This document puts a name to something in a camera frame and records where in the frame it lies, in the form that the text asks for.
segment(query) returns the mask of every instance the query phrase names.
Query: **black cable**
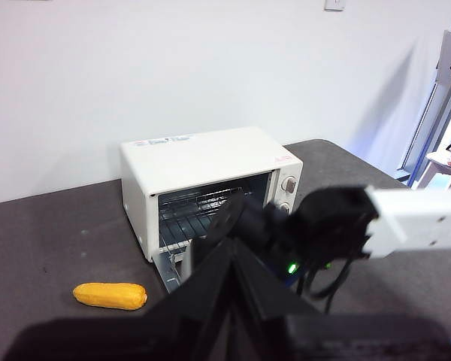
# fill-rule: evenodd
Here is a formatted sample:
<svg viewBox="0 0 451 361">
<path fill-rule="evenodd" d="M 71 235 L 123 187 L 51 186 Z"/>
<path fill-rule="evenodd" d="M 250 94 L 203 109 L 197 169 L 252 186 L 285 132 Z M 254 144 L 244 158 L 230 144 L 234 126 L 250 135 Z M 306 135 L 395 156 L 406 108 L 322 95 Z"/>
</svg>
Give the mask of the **black cable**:
<svg viewBox="0 0 451 361">
<path fill-rule="evenodd" d="M 297 288 L 295 289 L 295 293 L 296 293 L 298 296 L 300 296 L 300 295 L 302 294 L 302 289 L 304 288 L 304 277 L 305 277 L 305 276 L 302 276 L 301 278 L 299 278 L 298 286 L 297 286 Z"/>
<path fill-rule="evenodd" d="M 344 263 L 344 266 L 341 269 L 341 272 L 339 272 L 339 275 L 336 277 L 336 279 L 334 281 L 332 281 L 328 286 L 322 288 L 320 291 L 317 291 L 317 292 L 313 292 L 311 290 L 311 285 L 312 285 L 314 279 L 316 278 L 316 274 L 317 274 L 317 271 L 319 270 L 319 267 L 314 267 L 307 273 L 307 276 L 305 277 L 305 282 L 304 282 L 307 294 L 314 299 L 324 299 L 327 297 L 326 302 L 325 302 L 325 308 L 324 308 L 325 314 L 329 313 L 329 311 L 331 309 L 332 299 L 334 298 L 335 293 L 337 292 L 337 290 L 339 290 L 339 287 L 341 287 L 341 285 L 347 279 L 347 276 L 350 273 L 350 266 L 351 266 L 352 262 L 353 262 L 353 258 L 349 258 L 346 261 L 346 263 Z"/>
</svg>

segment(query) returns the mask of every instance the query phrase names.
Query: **yellow corn cob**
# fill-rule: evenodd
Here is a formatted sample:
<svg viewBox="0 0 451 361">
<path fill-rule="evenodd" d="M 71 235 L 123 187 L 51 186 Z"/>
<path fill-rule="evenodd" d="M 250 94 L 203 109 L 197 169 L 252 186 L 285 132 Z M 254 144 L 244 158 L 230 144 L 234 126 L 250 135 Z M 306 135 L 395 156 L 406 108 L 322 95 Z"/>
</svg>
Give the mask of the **yellow corn cob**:
<svg viewBox="0 0 451 361">
<path fill-rule="evenodd" d="M 123 310 L 136 310 L 147 300 L 140 284 L 79 284 L 73 292 L 77 301 L 86 305 Z"/>
</svg>

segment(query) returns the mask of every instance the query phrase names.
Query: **white toaster oven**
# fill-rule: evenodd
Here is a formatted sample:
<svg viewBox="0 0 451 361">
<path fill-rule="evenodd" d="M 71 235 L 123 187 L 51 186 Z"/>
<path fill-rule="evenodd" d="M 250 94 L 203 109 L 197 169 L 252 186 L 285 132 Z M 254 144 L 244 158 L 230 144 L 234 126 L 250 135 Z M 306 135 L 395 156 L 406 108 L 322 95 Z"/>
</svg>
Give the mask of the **white toaster oven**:
<svg viewBox="0 0 451 361">
<path fill-rule="evenodd" d="M 289 212 L 302 170 L 300 159 L 256 127 L 131 141 L 121 155 L 123 206 L 169 291 L 180 283 L 174 264 L 185 246 L 206 235 L 231 194 Z"/>
</svg>

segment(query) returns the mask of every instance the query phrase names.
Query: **green led light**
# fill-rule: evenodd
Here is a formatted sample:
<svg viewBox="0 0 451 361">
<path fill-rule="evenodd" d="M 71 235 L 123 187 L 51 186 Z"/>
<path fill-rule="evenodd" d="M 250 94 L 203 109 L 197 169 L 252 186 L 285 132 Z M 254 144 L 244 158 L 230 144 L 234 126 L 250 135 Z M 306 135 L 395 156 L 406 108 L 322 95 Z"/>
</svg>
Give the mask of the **green led light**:
<svg viewBox="0 0 451 361">
<path fill-rule="evenodd" d="M 296 272 L 298 270 L 298 264 L 297 263 L 291 263 L 289 265 L 289 268 L 287 269 L 288 273 L 290 273 L 291 275 Z"/>
</svg>

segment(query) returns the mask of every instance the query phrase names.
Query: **table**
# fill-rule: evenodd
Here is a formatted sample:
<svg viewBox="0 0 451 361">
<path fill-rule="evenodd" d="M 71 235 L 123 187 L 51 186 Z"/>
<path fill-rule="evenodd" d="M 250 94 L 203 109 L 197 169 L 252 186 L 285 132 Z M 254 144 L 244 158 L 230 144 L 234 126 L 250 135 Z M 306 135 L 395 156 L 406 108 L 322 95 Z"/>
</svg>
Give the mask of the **table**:
<svg viewBox="0 0 451 361">
<path fill-rule="evenodd" d="M 331 185 L 403 187 L 328 141 L 287 148 L 304 161 L 297 204 L 311 190 Z M 319 282 L 330 277 L 326 273 Z M 90 281 L 139 283 L 149 297 L 133 312 L 87 307 L 71 290 Z M 136 317 L 165 296 L 122 208 L 119 180 L 0 203 L 0 359 L 17 333 L 34 323 Z M 425 315 L 451 335 L 451 250 L 356 262 L 331 312 Z"/>
<path fill-rule="evenodd" d="M 426 158 L 429 159 L 429 164 L 418 181 L 417 189 L 426 188 L 437 173 L 451 175 L 451 167 L 447 165 L 448 156 L 451 156 L 448 150 L 428 153 L 426 155 Z M 451 180 L 446 185 L 446 188 L 451 188 Z"/>
</svg>

